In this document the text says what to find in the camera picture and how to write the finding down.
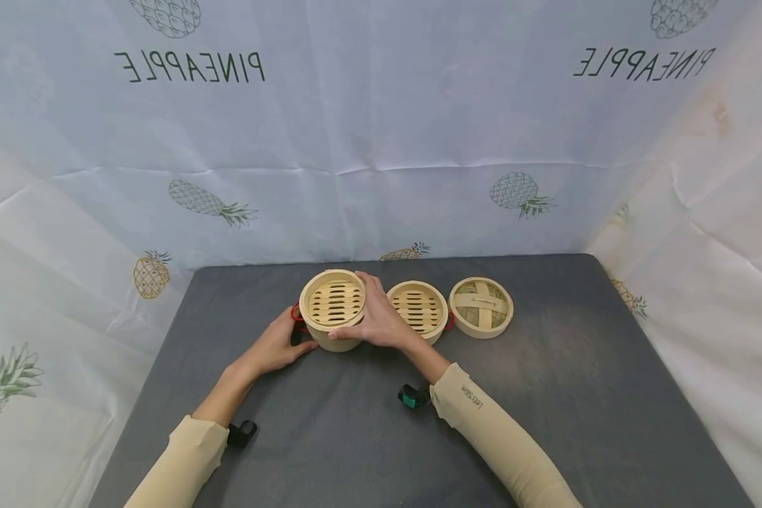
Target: hand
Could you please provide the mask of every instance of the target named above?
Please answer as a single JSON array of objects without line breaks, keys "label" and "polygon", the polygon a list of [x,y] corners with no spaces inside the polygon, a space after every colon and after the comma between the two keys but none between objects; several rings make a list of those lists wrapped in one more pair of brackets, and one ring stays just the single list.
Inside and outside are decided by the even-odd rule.
[{"label": "hand", "polygon": [[364,319],[353,327],[337,328],[328,334],[334,341],[358,339],[374,346],[404,348],[412,341],[423,342],[423,338],[412,330],[387,298],[381,280],[365,272],[356,272],[364,281]]},{"label": "hand", "polygon": [[255,341],[243,356],[238,358],[231,367],[243,371],[254,379],[273,370],[279,370],[305,353],[310,353],[319,347],[315,341],[307,341],[291,346],[291,332],[294,331],[294,319],[291,317],[291,307],[282,311],[273,322],[265,328],[262,335]]}]

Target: green clip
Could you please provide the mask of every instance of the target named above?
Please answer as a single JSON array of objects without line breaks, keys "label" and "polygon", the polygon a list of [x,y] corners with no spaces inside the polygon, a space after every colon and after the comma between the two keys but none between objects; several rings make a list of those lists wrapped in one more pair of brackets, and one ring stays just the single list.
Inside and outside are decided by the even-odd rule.
[{"label": "green clip", "polygon": [[412,397],[408,397],[408,396],[404,395],[401,398],[401,401],[404,404],[406,404],[410,409],[414,409],[415,408],[415,399],[413,399]]}]

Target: bamboo steamer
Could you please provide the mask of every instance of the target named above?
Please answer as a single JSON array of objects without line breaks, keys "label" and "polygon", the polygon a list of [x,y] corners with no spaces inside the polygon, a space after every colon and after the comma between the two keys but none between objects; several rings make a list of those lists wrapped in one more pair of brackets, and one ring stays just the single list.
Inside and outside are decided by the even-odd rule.
[{"label": "bamboo steamer", "polygon": [[501,285],[485,277],[469,277],[454,285],[449,308],[455,325],[476,339],[492,339],[514,317],[514,301]]},{"label": "bamboo steamer", "polygon": [[408,280],[387,291],[392,306],[429,345],[434,344],[449,321],[446,299],[431,284]]},{"label": "bamboo steamer", "polygon": [[326,270],[313,277],[299,296],[299,313],[319,346],[343,353],[361,341],[332,341],[327,334],[357,325],[364,317],[364,283],[353,272]]}]

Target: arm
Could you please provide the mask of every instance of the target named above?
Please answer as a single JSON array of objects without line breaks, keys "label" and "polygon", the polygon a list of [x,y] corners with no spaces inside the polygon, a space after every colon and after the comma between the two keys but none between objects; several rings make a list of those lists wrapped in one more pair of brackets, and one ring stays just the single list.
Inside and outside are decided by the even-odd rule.
[{"label": "arm", "polygon": [[535,440],[459,367],[429,346],[393,309],[377,277],[367,289],[364,321],[331,338],[395,347],[429,382],[438,416],[471,443],[521,508],[580,508],[567,482]]},{"label": "arm", "polygon": [[313,341],[290,346],[294,320],[290,308],[262,333],[242,357],[228,365],[191,417],[169,435],[169,444],[125,508],[190,508],[206,480],[220,465],[228,425],[260,375],[293,363],[313,351]]}]

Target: black clip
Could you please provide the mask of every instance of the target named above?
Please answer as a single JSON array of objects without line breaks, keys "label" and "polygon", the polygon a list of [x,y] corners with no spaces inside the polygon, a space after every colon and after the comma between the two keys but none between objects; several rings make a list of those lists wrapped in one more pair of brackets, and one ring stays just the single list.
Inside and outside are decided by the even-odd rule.
[{"label": "black clip", "polygon": [[410,409],[424,407],[431,402],[429,386],[424,386],[424,388],[416,390],[412,388],[412,386],[403,385],[401,390],[398,391],[398,400],[403,402],[404,405]]},{"label": "black clip", "polygon": [[240,428],[229,424],[229,437],[226,444],[231,448],[243,449],[246,448],[248,442],[257,433],[257,423],[252,422],[250,419],[243,421],[240,424]]}]

